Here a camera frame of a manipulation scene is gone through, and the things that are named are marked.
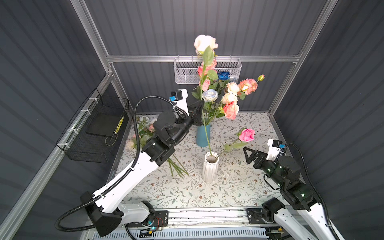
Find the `blue ceramic vase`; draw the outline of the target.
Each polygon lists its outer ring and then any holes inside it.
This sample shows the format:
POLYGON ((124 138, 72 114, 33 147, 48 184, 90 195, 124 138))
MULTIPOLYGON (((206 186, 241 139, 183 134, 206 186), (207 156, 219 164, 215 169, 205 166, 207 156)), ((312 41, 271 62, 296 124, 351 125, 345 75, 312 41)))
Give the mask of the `blue ceramic vase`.
POLYGON ((210 140, 211 125, 197 127, 196 143, 199 147, 207 147, 210 140))

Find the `pink coral rose stem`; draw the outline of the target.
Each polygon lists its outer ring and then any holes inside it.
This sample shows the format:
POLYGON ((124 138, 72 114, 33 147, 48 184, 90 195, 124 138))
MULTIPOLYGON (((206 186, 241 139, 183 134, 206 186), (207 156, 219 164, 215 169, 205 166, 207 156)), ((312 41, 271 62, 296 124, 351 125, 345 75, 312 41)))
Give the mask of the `pink coral rose stem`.
POLYGON ((230 120, 235 120, 238 113, 239 113, 240 107, 237 102, 232 101, 227 104, 218 104, 217 107, 214 107, 211 112, 209 113, 209 120, 212 121, 214 119, 225 117, 230 120))

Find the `large pink rose stem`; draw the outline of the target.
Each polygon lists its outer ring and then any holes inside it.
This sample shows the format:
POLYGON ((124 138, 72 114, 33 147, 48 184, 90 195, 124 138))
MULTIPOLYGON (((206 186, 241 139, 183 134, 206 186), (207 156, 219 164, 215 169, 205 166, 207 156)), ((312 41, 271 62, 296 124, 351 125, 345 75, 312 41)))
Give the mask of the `large pink rose stem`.
POLYGON ((207 66, 204 62, 201 63, 201 65, 198 67, 198 75, 201 78, 203 75, 207 75, 208 71, 212 70, 217 73, 217 70, 215 70, 215 67, 217 65, 217 60, 214 59, 212 64, 207 66))

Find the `blue artificial rose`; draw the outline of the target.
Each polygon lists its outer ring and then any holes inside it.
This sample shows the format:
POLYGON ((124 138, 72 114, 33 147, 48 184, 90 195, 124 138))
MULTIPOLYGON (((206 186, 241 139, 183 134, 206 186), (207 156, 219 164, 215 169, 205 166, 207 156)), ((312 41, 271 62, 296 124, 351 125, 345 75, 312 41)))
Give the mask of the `blue artificial rose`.
POLYGON ((219 90, 222 90, 230 81, 229 72, 218 72, 219 90))

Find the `peach rose flower stem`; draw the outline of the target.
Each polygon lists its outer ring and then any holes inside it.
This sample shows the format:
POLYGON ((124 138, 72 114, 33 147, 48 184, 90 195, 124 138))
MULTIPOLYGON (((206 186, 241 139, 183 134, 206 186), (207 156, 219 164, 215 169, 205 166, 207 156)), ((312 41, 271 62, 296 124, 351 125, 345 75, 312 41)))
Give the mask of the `peach rose flower stem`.
POLYGON ((241 100, 244 100, 246 96, 254 93, 259 86, 259 82, 262 82, 265 79, 265 75, 260 75, 258 78, 255 79, 245 79, 243 81, 240 81, 238 84, 239 86, 239 92, 237 93, 237 97, 241 100))

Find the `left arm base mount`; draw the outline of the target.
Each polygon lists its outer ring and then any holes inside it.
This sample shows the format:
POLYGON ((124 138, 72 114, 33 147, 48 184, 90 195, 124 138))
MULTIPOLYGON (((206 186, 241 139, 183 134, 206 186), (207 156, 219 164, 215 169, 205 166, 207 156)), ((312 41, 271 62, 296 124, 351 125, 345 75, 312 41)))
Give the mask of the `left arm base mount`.
POLYGON ((146 219, 146 226, 151 228, 167 227, 169 220, 169 211, 151 212, 146 219))

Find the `magenta pink rose stem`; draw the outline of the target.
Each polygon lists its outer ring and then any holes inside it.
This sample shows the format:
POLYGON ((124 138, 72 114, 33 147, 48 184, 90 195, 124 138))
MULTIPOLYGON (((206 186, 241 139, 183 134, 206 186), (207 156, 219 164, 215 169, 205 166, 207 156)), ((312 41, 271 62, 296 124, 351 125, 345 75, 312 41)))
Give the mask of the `magenta pink rose stem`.
POLYGON ((255 131, 253 129, 242 129, 236 133, 236 138, 228 143, 223 145, 223 150, 218 153, 218 156, 226 152, 231 152, 234 149, 240 149, 245 147, 249 142, 252 142, 255 139, 255 131))

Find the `white ribbed ceramic vase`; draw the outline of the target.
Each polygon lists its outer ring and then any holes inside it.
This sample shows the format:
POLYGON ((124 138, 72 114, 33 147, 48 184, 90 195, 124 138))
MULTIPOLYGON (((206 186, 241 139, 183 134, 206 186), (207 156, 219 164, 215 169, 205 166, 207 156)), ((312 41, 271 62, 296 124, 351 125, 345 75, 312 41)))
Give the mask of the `white ribbed ceramic vase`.
POLYGON ((204 164, 202 168, 203 180, 206 183, 213 183, 217 177, 219 169, 219 155, 215 152, 205 154, 204 164))

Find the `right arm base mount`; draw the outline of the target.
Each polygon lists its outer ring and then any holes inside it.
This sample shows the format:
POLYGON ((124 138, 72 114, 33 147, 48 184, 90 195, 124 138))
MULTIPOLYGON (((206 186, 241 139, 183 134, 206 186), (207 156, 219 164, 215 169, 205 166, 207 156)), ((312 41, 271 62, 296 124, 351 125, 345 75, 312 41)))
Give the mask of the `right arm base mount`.
POLYGON ((249 224, 251 225, 269 224, 264 219, 262 208, 247 208, 246 214, 249 224))

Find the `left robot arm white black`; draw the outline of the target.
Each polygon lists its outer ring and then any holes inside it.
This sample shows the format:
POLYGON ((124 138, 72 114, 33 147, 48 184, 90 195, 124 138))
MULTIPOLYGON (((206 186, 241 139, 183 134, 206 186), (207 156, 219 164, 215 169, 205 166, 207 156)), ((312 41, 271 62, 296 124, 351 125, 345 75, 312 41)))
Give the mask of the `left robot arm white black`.
POLYGON ((122 224, 148 226, 153 223, 156 211, 147 201, 125 205, 122 200, 142 179, 170 158, 175 146, 184 139, 192 125, 201 125, 203 106, 204 101, 194 103, 184 118, 177 118, 172 110, 161 113, 153 124, 155 133, 146 141, 137 163, 125 168, 93 194, 86 192, 81 196, 83 203, 101 197, 86 207, 93 227, 101 237, 122 224))

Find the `white rose stem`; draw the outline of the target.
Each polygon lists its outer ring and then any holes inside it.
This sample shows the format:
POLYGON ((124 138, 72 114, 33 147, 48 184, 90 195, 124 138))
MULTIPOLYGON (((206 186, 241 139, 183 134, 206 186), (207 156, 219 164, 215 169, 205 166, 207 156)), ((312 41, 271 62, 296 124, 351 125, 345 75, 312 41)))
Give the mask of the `white rose stem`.
POLYGON ((208 124, 215 116, 218 92, 213 89, 208 89, 203 92, 202 98, 204 100, 202 117, 205 123, 208 124))

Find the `small pale pink rose stem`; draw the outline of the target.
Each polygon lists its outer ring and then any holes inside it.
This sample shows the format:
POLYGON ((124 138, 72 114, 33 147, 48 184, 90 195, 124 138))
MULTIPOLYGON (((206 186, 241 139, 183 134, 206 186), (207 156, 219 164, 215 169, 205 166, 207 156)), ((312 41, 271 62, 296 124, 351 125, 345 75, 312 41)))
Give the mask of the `small pale pink rose stem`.
POLYGON ((202 92, 207 91, 210 85, 211 81, 209 79, 205 79, 203 83, 199 83, 199 87, 201 88, 202 92))

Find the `white peony flower stem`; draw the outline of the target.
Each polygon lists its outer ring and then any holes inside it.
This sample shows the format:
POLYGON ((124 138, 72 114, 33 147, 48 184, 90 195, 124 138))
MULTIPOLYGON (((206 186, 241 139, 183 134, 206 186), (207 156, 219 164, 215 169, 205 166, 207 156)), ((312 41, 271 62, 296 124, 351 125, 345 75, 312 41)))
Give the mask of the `white peony flower stem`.
POLYGON ((232 101, 238 103, 239 98, 237 97, 237 93, 239 92, 239 90, 239 86, 235 82, 230 82, 222 90, 217 90, 218 98, 216 100, 216 107, 220 103, 222 103, 223 105, 232 101))

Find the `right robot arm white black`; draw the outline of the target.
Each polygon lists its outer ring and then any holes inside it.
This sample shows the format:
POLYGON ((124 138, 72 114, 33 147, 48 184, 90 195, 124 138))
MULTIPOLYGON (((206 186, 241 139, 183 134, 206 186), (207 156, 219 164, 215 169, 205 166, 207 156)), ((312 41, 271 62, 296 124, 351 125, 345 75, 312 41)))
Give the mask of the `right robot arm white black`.
POLYGON ((270 146, 268 153, 244 147, 246 162, 264 172, 271 179, 283 199, 306 221, 308 228, 299 223, 277 198, 262 205, 264 222, 277 223, 295 240, 342 240, 342 234, 330 220, 326 206, 310 184, 300 179, 301 167, 285 154, 282 147, 270 146))

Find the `cream rose stem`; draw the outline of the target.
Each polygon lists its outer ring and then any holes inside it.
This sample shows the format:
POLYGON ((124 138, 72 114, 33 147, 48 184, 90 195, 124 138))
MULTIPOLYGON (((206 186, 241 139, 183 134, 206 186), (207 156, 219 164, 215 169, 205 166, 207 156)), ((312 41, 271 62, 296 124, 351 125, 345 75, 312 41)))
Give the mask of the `cream rose stem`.
MULTIPOLYGON (((213 60, 216 59, 215 50, 218 48, 218 44, 216 43, 216 39, 214 37, 208 36, 208 35, 199 35, 196 37, 196 39, 194 41, 194 47, 196 49, 196 53, 197 53, 198 57, 202 58, 205 65, 207 65, 207 66, 211 65, 213 60)), ((213 90, 217 91, 218 72, 216 73, 212 70, 208 71, 207 75, 203 75, 200 78, 199 83, 203 83, 205 79, 209 79, 211 81, 211 85, 210 85, 209 89, 213 89, 213 90)), ((198 86, 195 88, 195 91, 193 92, 193 94, 198 100, 204 102, 204 100, 202 98, 203 92, 202 92, 201 88, 199 87, 199 83, 198 83, 198 86)), ((205 121, 203 120, 203 126, 209 125, 210 123, 211 122, 206 124, 205 121)), ((208 144, 209 145, 207 147, 209 148, 209 152, 212 152, 210 140, 208 141, 208 144)))

